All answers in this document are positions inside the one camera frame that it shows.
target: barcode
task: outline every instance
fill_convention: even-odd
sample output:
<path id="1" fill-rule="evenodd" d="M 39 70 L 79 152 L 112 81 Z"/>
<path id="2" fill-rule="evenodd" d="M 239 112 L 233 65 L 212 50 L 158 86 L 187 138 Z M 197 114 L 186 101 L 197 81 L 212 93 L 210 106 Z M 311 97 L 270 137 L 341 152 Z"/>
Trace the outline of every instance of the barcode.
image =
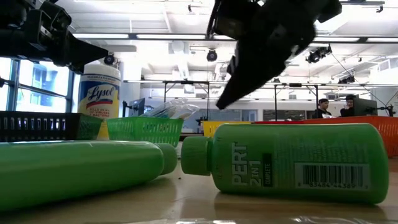
<path id="1" fill-rule="evenodd" d="M 295 186 L 303 189 L 370 189 L 367 164 L 295 164 Z"/>

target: green bottle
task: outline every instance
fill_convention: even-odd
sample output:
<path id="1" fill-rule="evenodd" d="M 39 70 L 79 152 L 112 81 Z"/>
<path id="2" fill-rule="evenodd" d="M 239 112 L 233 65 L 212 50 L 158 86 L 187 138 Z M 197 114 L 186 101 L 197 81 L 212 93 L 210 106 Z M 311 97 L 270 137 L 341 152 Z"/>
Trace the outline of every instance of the green bottle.
<path id="1" fill-rule="evenodd" d="M 123 189 L 172 172 L 169 144 L 59 141 L 0 144 L 0 211 Z"/>
<path id="2" fill-rule="evenodd" d="M 389 169 L 370 124 L 224 124 L 213 139 L 187 137 L 181 166 L 210 175 L 222 192 L 380 203 Z"/>

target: person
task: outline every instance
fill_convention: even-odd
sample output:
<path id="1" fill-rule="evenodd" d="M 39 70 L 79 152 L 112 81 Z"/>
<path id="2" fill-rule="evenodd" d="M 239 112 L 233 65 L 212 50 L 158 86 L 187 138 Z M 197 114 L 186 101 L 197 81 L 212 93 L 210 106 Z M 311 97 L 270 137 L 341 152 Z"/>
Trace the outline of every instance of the person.
<path id="1" fill-rule="evenodd" d="M 354 114 L 354 98 L 356 98 L 356 96 L 354 96 L 354 95 L 346 96 L 346 105 L 344 106 L 343 109 L 340 110 L 340 115 L 342 117 L 355 116 L 355 114 Z"/>
<path id="2" fill-rule="evenodd" d="M 327 111 L 329 107 L 329 100 L 328 99 L 320 99 L 318 102 L 318 109 L 315 110 L 314 114 L 312 115 L 313 119 L 323 118 L 323 114 L 327 114 L 331 116 L 331 113 Z"/>

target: bottle cap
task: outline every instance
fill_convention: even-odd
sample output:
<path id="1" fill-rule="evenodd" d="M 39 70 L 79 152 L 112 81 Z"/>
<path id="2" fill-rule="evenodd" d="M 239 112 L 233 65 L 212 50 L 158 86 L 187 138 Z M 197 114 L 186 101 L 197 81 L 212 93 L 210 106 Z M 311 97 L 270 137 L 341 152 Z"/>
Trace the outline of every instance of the bottle cap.
<path id="1" fill-rule="evenodd" d="M 157 143 L 156 145 L 163 152 L 164 168 L 161 175 L 173 172 L 177 166 L 177 151 L 170 144 Z"/>
<path id="2" fill-rule="evenodd" d="M 210 175 L 208 170 L 208 137 L 186 137 L 181 148 L 181 168 L 186 174 Z"/>

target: tabletop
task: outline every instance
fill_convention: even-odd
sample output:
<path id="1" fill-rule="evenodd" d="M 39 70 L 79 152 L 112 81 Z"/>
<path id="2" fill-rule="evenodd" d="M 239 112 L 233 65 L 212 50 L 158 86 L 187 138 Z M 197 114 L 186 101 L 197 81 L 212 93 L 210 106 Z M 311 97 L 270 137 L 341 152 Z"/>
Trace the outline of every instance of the tabletop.
<path id="1" fill-rule="evenodd" d="M 0 214 L 0 223 L 387 223 L 398 220 L 398 159 L 390 160 L 390 187 L 378 206 L 226 195 L 211 177 L 176 170 L 145 185 L 108 194 Z"/>

